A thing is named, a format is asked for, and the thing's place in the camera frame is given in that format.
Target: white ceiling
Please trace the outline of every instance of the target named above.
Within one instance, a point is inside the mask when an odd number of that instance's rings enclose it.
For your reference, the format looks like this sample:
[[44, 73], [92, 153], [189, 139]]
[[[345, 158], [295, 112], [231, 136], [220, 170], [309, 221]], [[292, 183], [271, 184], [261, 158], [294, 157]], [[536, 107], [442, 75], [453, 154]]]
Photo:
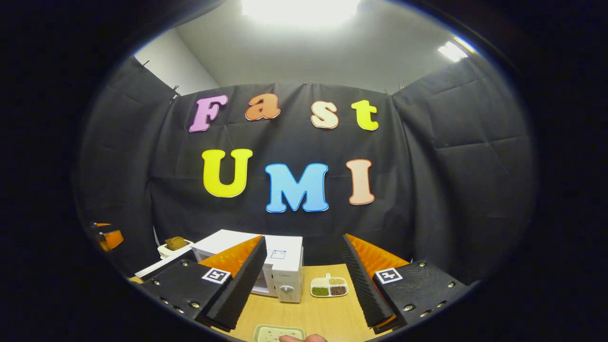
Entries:
[[264, 23], [227, 0], [177, 31], [219, 86], [309, 82], [390, 94], [452, 63], [437, 49], [454, 37], [383, 0], [362, 0], [347, 22], [318, 27]]

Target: black curtain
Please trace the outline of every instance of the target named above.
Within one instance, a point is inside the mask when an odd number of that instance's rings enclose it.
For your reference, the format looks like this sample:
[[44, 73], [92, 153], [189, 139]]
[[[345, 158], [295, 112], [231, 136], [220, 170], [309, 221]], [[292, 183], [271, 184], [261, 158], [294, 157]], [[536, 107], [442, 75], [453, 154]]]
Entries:
[[[218, 229], [304, 236], [305, 264], [341, 263], [336, 239], [350, 233], [400, 257], [426, 258], [463, 282], [490, 272], [519, 240], [535, 195], [533, 143], [525, 113], [485, 62], [466, 58], [392, 96], [319, 84], [240, 85], [183, 96], [130, 60], [98, 99], [85, 130], [78, 174], [88, 220], [109, 221], [125, 236], [126, 271], [158, 260], [159, 240], [199, 240]], [[281, 113], [248, 121], [254, 96], [278, 96]], [[196, 101], [227, 95], [207, 131], [188, 131]], [[312, 125], [310, 106], [333, 102], [339, 125]], [[351, 104], [378, 109], [376, 131], [356, 123]], [[247, 187], [233, 198], [202, 185], [201, 153], [221, 149], [220, 180], [233, 180], [230, 152], [248, 148]], [[363, 206], [345, 163], [369, 159]], [[265, 210], [264, 167], [286, 164], [299, 180], [308, 164], [328, 166], [324, 212]]]
[[159, 260], [148, 165], [173, 94], [131, 57], [111, 74], [83, 121], [72, 177], [80, 218], [85, 227], [103, 222], [121, 230], [125, 240], [112, 253], [126, 274]]

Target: foam letter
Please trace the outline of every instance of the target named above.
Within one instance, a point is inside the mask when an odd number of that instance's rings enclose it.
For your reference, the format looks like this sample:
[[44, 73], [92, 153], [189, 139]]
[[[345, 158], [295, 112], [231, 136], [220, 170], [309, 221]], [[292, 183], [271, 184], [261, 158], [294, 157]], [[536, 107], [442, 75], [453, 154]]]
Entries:
[[353, 195], [348, 199], [350, 204], [359, 206], [369, 204], [376, 199], [370, 192], [370, 175], [368, 170], [371, 161], [367, 159], [355, 159], [348, 161], [346, 167], [353, 174]]
[[245, 112], [245, 117], [249, 121], [272, 119], [276, 117], [281, 110], [278, 108], [278, 97], [275, 94], [262, 94], [254, 97], [249, 101], [249, 109]]
[[190, 126], [189, 131], [200, 132], [209, 129], [210, 125], [207, 123], [207, 117], [209, 117], [209, 121], [214, 120], [218, 115], [219, 110], [219, 105], [217, 103], [210, 106], [213, 102], [218, 102], [223, 106], [228, 102], [228, 97], [226, 95], [221, 95], [196, 101], [198, 109], [196, 110], [194, 122], [192, 122], [192, 126]]
[[205, 166], [202, 169], [202, 183], [210, 194], [216, 197], [239, 196], [247, 184], [247, 160], [254, 155], [251, 150], [239, 148], [230, 154], [234, 162], [234, 181], [224, 185], [219, 181], [219, 161], [226, 153], [222, 150], [206, 150], [202, 153]]
[[317, 101], [310, 108], [314, 114], [310, 119], [315, 127], [331, 129], [338, 126], [338, 116], [335, 114], [338, 109], [335, 104]]
[[350, 107], [357, 110], [357, 124], [359, 124], [359, 127], [368, 131], [375, 131], [378, 129], [378, 123], [371, 120], [371, 114], [377, 113], [378, 110], [376, 107], [370, 106], [370, 102], [368, 100], [355, 102], [350, 105]]
[[294, 175], [285, 164], [270, 164], [265, 171], [270, 175], [270, 204], [268, 212], [284, 212], [283, 195], [291, 210], [296, 211], [306, 195], [302, 206], [304, 211], [325, 211], [330, 205], [325, 201], [325, 173], [327, 165], [313, 163], [306, 166], [300, 181], [296, 183]]

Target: white box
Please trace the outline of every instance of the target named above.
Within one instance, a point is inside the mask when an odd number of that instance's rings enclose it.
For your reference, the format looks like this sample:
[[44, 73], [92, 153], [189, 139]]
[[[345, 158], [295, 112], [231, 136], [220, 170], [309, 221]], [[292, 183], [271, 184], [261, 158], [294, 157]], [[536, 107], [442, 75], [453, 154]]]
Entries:
[[[221, 229], [192, 245], [198, 262], [224, 251], [259, 234]], [[255, 282], [252, 293], [278, 297], [281, 302], [299, 303], [302, 297], [301, 236], [264, 235], [266, 261], [261, 277]]]

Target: hand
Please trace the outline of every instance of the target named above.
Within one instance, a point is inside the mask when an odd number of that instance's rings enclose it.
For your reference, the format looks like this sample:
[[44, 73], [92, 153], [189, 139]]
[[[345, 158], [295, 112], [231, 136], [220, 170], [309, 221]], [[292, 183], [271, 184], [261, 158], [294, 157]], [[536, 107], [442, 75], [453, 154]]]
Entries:
[[304, 341], [300, 340], [299, 338], [287, 335], [279, 337], [278, 340], [279, 342], [327, 342], [326, 339], [317, 335], [316, 333], [313, 335], [309, 335]]

